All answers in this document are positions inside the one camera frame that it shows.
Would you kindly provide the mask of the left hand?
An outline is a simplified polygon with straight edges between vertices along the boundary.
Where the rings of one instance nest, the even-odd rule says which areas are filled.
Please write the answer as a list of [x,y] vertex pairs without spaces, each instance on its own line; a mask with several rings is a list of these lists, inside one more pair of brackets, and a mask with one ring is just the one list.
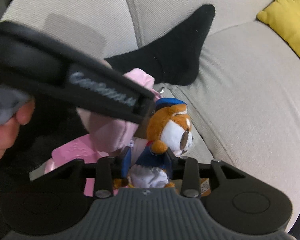
[[5,151],[13,146],[19,133],[20,126],[28,124],[32,118],[35,101],[31,99],[21,106],[5,124],[0,125],[0,159]]

